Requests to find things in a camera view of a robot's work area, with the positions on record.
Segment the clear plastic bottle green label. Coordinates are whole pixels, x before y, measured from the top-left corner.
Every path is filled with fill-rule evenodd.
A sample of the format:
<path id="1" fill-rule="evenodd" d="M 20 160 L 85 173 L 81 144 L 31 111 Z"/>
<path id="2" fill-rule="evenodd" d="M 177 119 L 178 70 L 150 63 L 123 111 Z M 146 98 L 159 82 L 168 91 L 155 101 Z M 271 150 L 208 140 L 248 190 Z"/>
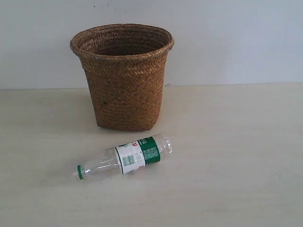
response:
<path id="1" fill-rule="evenodd" d="M 86 163 L 77 164 L 72 175 L 84 181 L 101 179 L 116 174 L 129 174 L 140 168 L 158 163 L 172 153 L 170 139 L 156 134 L 124 145 L 108 148 Z"/>

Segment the brown woven wicker basket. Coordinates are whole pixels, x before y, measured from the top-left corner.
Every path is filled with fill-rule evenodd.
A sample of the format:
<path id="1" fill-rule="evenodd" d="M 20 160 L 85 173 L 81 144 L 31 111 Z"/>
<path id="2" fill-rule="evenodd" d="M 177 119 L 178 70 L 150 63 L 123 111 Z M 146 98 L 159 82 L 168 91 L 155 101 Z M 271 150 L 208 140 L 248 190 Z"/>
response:
<path id="1" fill-rule="evenodd" d="M 167 30 L 141 24 L 97 26 L 71 39 L 70 48 L 85 72 L 98 126 L 146 131 L 155 125 L 173 45 Z"/>

